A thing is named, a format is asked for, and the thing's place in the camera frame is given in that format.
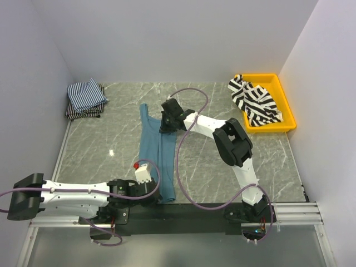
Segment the teal blue tank top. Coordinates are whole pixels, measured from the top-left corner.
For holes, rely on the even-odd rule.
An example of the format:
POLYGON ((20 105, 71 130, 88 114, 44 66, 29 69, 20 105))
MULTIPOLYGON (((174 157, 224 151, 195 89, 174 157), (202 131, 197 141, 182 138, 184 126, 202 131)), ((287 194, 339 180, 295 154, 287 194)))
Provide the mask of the teal blue tank top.
POLYGON ((161 133, 161 120, 149 115, 148 105, 140 105, 140 118, 142 124, 139 159, 153 161, 159 171, 152 169, 151 176, 157 181, 161 177, 161 202, 176 200, 174 189, 174 159, 176 133, 161 133))

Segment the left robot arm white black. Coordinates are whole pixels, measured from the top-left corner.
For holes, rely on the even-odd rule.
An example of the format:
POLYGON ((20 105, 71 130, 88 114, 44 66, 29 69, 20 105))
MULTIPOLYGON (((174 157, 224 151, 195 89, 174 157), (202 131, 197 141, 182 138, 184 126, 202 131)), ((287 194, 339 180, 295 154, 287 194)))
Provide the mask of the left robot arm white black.
POLYGON ((1 212, 7 219, 23 221, 46 215, 79 216, 103 224, 118 209, 158 203, 162 197, 154 179, 144 182, 115 179, 98 184, 65 184, 31 174, 15 183, 9 208, 1 212))

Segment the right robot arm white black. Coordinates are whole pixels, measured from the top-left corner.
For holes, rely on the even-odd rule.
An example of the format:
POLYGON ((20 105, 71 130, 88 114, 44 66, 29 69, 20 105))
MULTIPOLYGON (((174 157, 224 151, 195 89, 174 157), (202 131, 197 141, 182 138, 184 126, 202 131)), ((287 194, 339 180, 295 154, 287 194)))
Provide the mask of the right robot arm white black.
POLYGON ((185 137, 191 132, 201 134, 214 140, 222 161, 230 166, 239 183, 240 190, 226 203, 216 207, 207 207, 196 203, 184 190, 180 178, 177 179, 181 191, 191 204, 203 210, 227 209, 237 197, 241 197, 241 204, 233 215, 237 215, 243 222, 261 222, 262 218, 269 218, 274 222, 274 208, 270 197, 259 185, 253 167, 253 144, 247 133, 235 118, 218 120, 200 114, 200 111, 183 110, 174 98, 166 100, 162 105, 162 120, 160 132, 163 134, 184 131, 179 142, 182 145, 185 137))

